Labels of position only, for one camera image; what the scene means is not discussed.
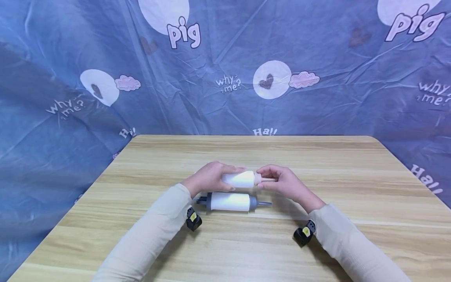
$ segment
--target blue fabric backdrop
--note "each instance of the blue fabric backdrop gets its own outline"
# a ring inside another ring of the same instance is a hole
[[[450,12],[0,0],[0,281],[136,134],[371,135],[451,205]]]

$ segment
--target gray cap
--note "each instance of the gray cap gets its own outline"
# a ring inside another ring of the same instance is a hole
[[[257,208],[257,206],[272,206],[272,203],[257,201],[257,197],[254,197],[254,196],[249,196],[249,197],[251,199],[249,211],[254,211]]]

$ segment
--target white cylinder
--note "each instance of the white cylinder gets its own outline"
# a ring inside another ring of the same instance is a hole
[[[260,174],[255,174],[253,171],[245,171],[237,174],[224,174],[222,181],[235,188],[253,188],[261,182],[261,177]]]
[[[251,199],[248,194],[212,193],[212,210],[248,212]]]

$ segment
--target black wristband device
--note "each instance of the black wristband device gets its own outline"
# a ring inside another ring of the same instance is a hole
[[[296,240],[296,242],[299,245],[301,245],[301,247],[304,247],[310,242],[315,232],[316,232],[315,223],[309,220],[304,227],[296,229],[295,233],[293,234],[293,237]]]
[[[188,211],[186,212],[186,226],[191,231],[196,231],[199,226],[202,224],[202,219],[200,216],[197,215],[197,213],[194,211],[193,207],[189,207]]]

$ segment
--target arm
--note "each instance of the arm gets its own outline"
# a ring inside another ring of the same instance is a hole
[[[333,204],[326,205],[288,168],[268,165],[257,170],[263,177],[278,178],[259,188],[274,190],[299,203],[316,225],[316,238],[353,281],[408,282],[410,279]]]
[[[92,281],[142,281],[167,242],[184,225],[191,200],[200,192],[233,190],[231,185],[221,181],[222,175],[244,170],[211,162],[169,188],[114,247]]]
[[[93,282],[142,281],[164,246],[185,223],[191,200],[182,184],[169,188],[114,247]]]

